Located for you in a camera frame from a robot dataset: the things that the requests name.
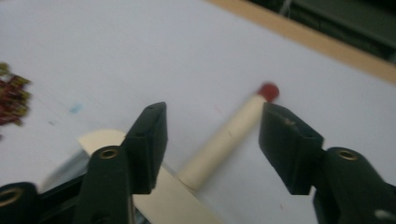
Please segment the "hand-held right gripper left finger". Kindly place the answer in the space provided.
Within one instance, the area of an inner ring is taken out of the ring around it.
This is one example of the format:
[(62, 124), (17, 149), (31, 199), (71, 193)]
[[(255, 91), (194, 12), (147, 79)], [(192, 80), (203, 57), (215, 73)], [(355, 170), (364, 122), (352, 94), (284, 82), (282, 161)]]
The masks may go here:
[(117, 146), (94, 151), (73, 224), (134, 224), (135, 194), (156, 187), (167, 145), (166, 103), (147, 106)]

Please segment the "wooden table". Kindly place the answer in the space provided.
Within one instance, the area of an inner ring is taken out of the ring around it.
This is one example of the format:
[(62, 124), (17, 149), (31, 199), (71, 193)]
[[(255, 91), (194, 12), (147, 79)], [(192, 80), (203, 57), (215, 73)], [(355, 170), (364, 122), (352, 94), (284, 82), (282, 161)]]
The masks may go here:
[(206, 2), (396, 86), (396, 65), (385, 60), (378, 59), (246, 0), (206, 0)]

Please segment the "cream brush with red tip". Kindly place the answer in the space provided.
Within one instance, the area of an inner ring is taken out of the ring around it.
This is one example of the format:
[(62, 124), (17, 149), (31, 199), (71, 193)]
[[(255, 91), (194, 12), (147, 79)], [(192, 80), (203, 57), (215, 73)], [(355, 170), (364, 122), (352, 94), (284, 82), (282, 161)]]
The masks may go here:
[[(134, 224), (141, 215), (149, 224), (221, 224), (194, 196), (242, 139), (256, 126), (264, 104), (279, 95), (278, 87), (265, 83), (176, 174), (161, 165), (156, 187), (150, 194), (135, 194)], [(79, 138), (86, 160), (78, 176), (41, 194), (39, 224), (73, 224), (78, 195), (94, 151), (121, 144), (127, 133), (107, 129)]]

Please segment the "dark red beans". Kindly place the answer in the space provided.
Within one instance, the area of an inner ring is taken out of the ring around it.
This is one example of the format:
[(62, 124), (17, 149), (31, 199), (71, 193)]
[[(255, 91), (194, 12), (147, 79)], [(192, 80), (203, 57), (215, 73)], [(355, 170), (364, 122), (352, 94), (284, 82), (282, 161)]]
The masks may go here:
[(0, 62), (0, 127), (22, 125), (21, 119), (29, 111), (31, 93), (25, 87), (31, 81), (11, 72), (10, 66)]

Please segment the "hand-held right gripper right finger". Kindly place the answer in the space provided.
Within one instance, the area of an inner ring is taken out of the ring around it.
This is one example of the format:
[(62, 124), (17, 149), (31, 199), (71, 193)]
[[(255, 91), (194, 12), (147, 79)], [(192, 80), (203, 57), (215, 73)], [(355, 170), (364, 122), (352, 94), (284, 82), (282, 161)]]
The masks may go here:
[(292, 195), (315, 189), (318, 224), (396, 224), (396, 186), (360, 153), (324, 138), (287, 108), (266, 103), (259, 144)]

